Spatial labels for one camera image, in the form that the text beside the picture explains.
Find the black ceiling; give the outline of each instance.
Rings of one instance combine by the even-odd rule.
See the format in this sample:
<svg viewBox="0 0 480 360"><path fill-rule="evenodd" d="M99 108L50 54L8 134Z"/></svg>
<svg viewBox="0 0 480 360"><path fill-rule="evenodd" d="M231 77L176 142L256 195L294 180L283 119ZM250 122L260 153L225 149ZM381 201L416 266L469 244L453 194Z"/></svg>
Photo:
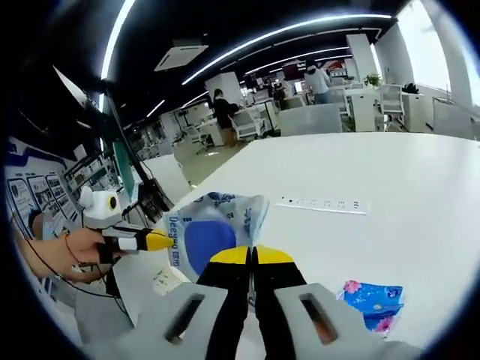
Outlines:
<svg viewBox="0 0 480 360"><path fill-rule="evenodd" d="M28 66L24 66L22 81L34 85L29 85L30 95L23 101L23 109L33 122L42 118L38 120L41 126L47 126L45 122L52 122L50 129L57 127L57 132L61 132L78 117L76 105L65 100L66 89L56 81L55 73L50 71L51 64L90 95L98 94L101 90L99 79L105 49L123 2L68 0L44 12L48 17L43 18L43 24L39 22L43 29L36 30L37 43L30 44L34 46L30 46L30 52L24 54ZM119 109L122 121L125 124L138 122L163 99L166 102L156 115L173 110L199 95L203 92L205 80L248 53L291 38L334 29L370 27L385 31L394 20L356 19L287 31L237 52L182 86L182 82L203 65L251 38L325 14L395 15L404 3L405 0L136 0L113 53L108 76L112 95L118 107L126 104ZM345 35L355 32L358 31L321 34L287 42L238 61L225 71L235 71L241 77L245 71L269 62L309 51L345 47ZM375 30L361 32L365 32L370 41L374 41L377 35ZM202 39L209 48L187 66L154 72L162 56L172 47L173 40L182 38ZM40 82L39 72L43 73ZM29 107L28 100L36 105ZM81 140L77 139L76 134L71 136L75 137L70 141L71 146Z"/></svg>

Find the power strip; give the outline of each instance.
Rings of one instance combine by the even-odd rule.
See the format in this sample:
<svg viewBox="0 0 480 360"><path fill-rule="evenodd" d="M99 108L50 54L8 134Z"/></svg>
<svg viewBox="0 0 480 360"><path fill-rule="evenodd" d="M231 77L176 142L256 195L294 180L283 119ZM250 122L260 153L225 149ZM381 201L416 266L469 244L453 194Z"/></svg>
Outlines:
<svg viewBox="0 0 480 360"><path fill-rule="evenodd" d="M319 197L297 199L295 197L282 196L275 205L317 212L339 212L356 215L366 215L368 213L367 203L358 200L332 200Z"/></svg>

